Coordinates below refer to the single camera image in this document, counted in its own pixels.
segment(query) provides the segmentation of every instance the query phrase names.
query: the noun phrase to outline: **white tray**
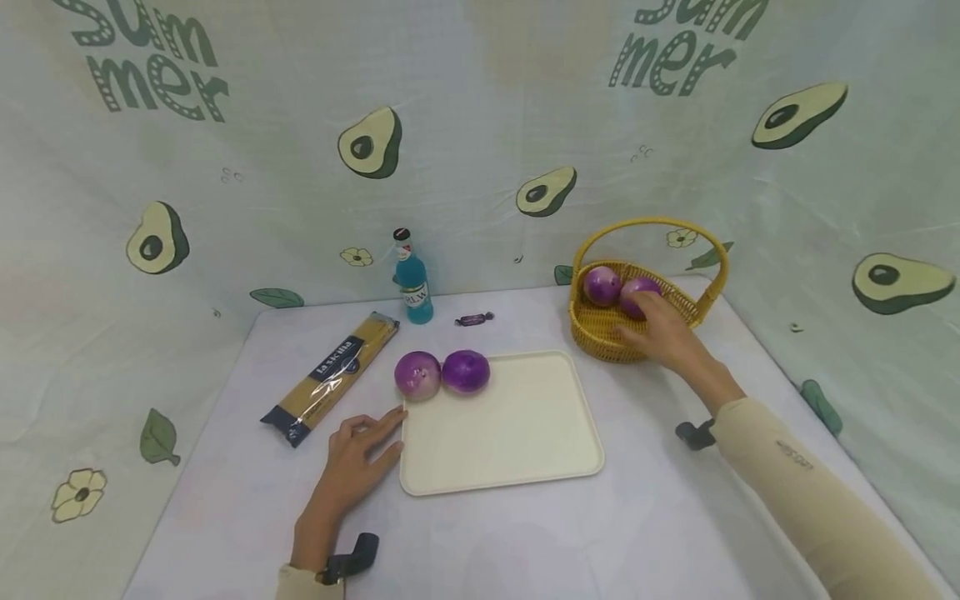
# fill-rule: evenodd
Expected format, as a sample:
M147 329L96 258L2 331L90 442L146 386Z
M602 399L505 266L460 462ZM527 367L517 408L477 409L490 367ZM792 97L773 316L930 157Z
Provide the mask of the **white tray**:
M490 357L477 396L406 402L400 485L414 496L582 477L603 446L573 361L550 350Z

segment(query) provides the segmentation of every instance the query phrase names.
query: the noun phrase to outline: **hand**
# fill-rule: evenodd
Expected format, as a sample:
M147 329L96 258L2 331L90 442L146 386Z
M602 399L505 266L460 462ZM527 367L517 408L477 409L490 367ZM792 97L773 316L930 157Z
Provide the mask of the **hand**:
M397 406L376 420L360 415L345 420L330 436L326 468L294 530L290 566L320 572L336 544L340 521L400 460L403 442L394 442L376 460L368 454L407 417Z
M682 377L714 417L724 404L746 395L670 302L653 292L636 292L632 296L647 316L647 331L637 333L617 325L616 331L624 342Z
M647 316L647 331L637 333L617 325L616 331L624 342L680 376L713 362L677 309L660 294L634 292L631 297Z

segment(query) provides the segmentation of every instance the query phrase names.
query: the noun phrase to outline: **flower print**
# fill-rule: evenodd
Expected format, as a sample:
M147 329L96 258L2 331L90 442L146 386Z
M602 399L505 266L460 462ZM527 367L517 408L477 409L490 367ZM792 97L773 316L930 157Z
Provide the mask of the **flower print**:
M373 257L366 248L347 248L340 252L340 257L351 267L369 267L373 264Z
M87 516L104 497L107 476L101 470L82 468L70 473L54 493L50 509L55 523L65 523L78 516Z
M666 234L666 245L670 248L686 248L700 237L696 231L690 229L676 229Z

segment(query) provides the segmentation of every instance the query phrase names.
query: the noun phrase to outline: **fabric backdrop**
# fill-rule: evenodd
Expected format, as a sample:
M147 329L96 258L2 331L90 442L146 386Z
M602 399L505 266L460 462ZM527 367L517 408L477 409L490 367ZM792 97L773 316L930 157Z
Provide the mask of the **fabric backdrop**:
M566 284L657 214L727 242L727 297L960 588L955 2L0 15L5 597L118 597L256 313L395 297L394 228L453 294Z

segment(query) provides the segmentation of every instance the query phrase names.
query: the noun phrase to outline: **basket handle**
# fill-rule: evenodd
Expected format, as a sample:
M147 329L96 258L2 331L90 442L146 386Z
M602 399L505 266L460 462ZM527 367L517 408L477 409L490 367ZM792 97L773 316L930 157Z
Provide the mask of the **basket handle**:
M727 274L730 271L730 260L727 258L727 249L723 247L723 244L720 243L717 238L713 237L709 231L696 226L687 221L681 221L679 219L671 219L670 217L645 217L641 219L630 219L628 221L621 221L619 223L614 223L613 225L600 229L596 233L590 236L590 238L584 242L580 247L580 250L577 251L576 256L573 258L573 282L570 289L570 298L571 300L576 297L577 294L577 277L576 275L580 273L580 270L583 268L584 255L587 254L587 251L590 249L590 246L593 246L597 240L599 240L604 235L607 235L611 231L616 231L617 229L628 228L634 225L669 225L675 228L690 229L691 231L696 231L700 235L707 238L710 244L713 244L713 247L717 251L717 256L720 258L720 271L717 273L717 277L713 279L707 289L704 290L704 294L697 300L697 313L700 315L707 314L707 311L713 306L713 303L720 298L720 292L723 291L724 285L727 284Z

